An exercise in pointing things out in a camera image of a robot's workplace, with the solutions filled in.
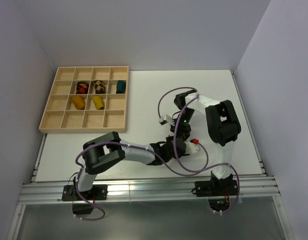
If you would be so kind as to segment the yellow bear sock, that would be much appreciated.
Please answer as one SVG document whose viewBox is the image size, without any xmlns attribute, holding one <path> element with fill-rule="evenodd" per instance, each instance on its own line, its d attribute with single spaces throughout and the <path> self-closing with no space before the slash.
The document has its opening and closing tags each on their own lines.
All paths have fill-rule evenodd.
<svg viewBox="0 0 308 240">
<path fill-rule="evenodd" d="M 94 96 L 92 98 L 92 101 L 94 103 L 96 110 L 104 110 L 105 109 L 105 104 L 104 104 L 104 101 L 103 101 L 101 96 L 98 96 L 98 95 Z"/>
</svg>

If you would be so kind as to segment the mustard yellow sock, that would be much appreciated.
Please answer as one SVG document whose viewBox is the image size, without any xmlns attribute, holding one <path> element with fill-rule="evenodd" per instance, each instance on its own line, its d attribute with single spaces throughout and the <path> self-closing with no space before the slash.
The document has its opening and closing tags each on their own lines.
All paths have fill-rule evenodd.
<svg viewBox="0 0 308 240">
<path fill-rule="evenodd" d="M 84 110 L 85 109 L 86 103 L 85 103 L 84 98 L 81 95 L 74 96 L 71 99 L 71 102 L 73 103 L 74 107 L 77 110 Z"/>
</svg>

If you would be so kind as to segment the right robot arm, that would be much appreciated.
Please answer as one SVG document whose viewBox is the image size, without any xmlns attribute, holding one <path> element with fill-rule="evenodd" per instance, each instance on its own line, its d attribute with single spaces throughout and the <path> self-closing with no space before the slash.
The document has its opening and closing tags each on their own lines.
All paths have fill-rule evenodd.
<svg viewBox="0 0 308 240">
<path fill-rule="evenodd" d="M 194 112 L 205 116 L 209 138 L 214 142 L 215 159 L 211 169 L 211 191 L 216 195 L 223 194 L 228 188 L 228 182 L 233 179 L 231 165 L 234 142 L 241 133 L 241 124 L 230 100 L 214 100 L 198 94 L 194 90 L 177 94 L 174 104 L 180 113 L 174 124 L 173 151 L 177 161 L 181 154 L 177 149 L 177 137 L 188 138 L 187 131 L 179 130 L 180 124 L 189 125 Z"/>
</svg>

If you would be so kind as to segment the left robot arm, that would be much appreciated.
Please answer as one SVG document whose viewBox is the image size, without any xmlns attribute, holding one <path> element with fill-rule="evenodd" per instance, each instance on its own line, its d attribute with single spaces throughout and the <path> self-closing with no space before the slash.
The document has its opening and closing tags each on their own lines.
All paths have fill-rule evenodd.
<svg viewBox="0 0 308 240">
<path fill-rule="evenodd" d="M 73 194 L 80 200 L 85 200 L 92 193 L 96 176 L 106 172 L 121 161 L 132 161 L 148 166 L 160 166 L 186 155 L 186 143 L 178 138 L 176 150 L 171 138 L 146 145 L 130 143 L 120 138 L 116 131 L 109 132 L 83 144 L 80 155 L 84 164 L 78 177 L 78 183 L 73 189 Z"/>
</svg>

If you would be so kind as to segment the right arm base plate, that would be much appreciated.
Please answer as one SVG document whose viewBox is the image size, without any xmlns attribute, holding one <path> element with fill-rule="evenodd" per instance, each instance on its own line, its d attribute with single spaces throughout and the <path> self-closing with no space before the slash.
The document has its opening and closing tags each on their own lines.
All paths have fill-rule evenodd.
<svg viewBox="0 0 308 240">
<path fill-rule="evenodd" d="M 236 180 L 230 183 L 218 184 L 211 180 L 196 181 L 191 193 L 197 197 L 225 197 L 236 196 L 239 192 L 239 187 Z"/>
</svg>

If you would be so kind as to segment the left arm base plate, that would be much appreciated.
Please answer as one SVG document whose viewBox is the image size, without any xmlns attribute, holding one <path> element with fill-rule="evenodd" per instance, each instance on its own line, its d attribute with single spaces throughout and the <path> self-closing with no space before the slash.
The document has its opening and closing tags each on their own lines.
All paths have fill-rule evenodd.
<svg viewBox="0 0 308 240">
<path fill-rule="evenodd" d="M 108 186 L 106 184 L 93 185 L 92 189 L 82 191 L 80 194 L 89 201 L 103 201 L 107 199 Z M 61 200 L 63 202 L 81 201 L 82 199 L 76 193 L 74 185 L 65 185 Z"/>
</svg>

